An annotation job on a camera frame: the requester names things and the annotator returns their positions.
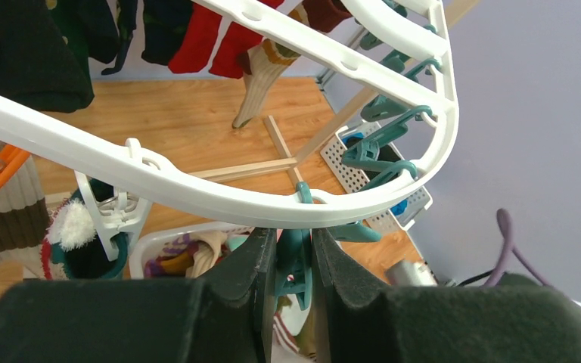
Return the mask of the white round clip hanger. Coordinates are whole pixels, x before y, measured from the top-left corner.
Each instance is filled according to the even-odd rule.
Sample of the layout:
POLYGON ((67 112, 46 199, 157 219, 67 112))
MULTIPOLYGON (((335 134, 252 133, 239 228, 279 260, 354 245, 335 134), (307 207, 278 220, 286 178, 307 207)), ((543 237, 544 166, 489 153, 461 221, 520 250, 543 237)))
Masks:
POLYGON ((297 195, 264 194, 197 178, 151 150, 143 150, 142 160, 134 161, 126 147, 2 96, 0 140, 155 203, 209 219, 253 227, 323 228, 374 216, 430 181, 447 161, 458 134, 459 105, 443 3, 407 1, 405 6, 428 16, 436 31, 398 15, 382 1, 346 2, 350 13, 384 43, 413 60, 440 61, 434 90, 257 1, 207 2, 209 9, 382 95, 424 107, 424 120, 435 133, 426 152, 414 160, 417 178, 401 175, 385 185, 345 195, 315 189, 317 203, 304 204, 297 195))

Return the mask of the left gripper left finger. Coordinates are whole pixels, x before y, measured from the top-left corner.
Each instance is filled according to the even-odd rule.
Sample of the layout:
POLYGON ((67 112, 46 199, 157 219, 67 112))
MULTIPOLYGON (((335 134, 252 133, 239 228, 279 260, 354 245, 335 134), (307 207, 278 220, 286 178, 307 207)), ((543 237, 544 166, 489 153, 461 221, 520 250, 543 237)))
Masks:
POLYGON ((198 278, 24 281, 0 298, 0 362, 268 362, 274 229, 198 278))

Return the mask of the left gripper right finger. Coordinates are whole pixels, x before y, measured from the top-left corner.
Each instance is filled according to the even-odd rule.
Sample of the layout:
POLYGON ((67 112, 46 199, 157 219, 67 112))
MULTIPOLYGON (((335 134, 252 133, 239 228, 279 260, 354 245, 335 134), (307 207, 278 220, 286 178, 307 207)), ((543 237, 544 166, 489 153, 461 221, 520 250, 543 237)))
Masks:
POLYGON ((548 287, 395 287, 312 233, 320 362, 581 362, 581 314, 548 287))

